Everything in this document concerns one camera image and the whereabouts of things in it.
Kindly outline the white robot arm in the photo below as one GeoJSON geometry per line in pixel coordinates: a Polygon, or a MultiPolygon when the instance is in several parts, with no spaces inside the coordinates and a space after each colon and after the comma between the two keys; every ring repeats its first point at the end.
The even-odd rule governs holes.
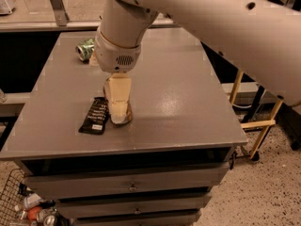
{"type": "Polygon", "coordinates": [[[301,12],[266,0],[105,0],[95,38],[111,120],[130,121],[127,76],[141,41],[165,14],[236,68],[301,113],[301,12]]]}

